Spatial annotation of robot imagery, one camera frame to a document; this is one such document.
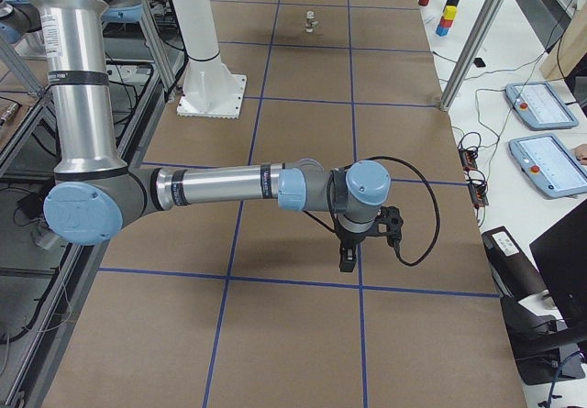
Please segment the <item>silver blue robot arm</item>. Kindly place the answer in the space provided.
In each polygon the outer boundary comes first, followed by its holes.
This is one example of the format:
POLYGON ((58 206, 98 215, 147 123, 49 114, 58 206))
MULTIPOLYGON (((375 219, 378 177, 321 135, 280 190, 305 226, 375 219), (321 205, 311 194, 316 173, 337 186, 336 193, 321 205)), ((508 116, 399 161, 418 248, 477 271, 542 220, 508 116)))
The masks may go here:
POLYGON ((8 44, 35 39, 44 46, 40 14, 28 0, 1 0, 1 38, 8 44))
POLYGON ((142 216, 175 206, 273 199, 286 210, 331 215, 339 268, 353 271, 367 237, 401 240, 386 205, 388 171, 373 160, 327 171, 312 160, 205 171, 131 170, 116 148, 102 22, 142 0, 28 0, 39 12, 61 144, 43 205, 50 229, 81 246, 105 242, 142 216))

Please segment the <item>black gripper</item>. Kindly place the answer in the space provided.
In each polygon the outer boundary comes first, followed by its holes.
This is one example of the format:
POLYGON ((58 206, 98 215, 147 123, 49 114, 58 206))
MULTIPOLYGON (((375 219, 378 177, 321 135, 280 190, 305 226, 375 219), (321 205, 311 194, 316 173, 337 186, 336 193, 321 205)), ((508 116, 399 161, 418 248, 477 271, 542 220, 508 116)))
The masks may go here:
POLYGON ((356 267, 356 248, 365 238, 366 223, 358 223, 343 214, 336 214, 335 232, 339 240, 339 270, 353 272, 356 267))

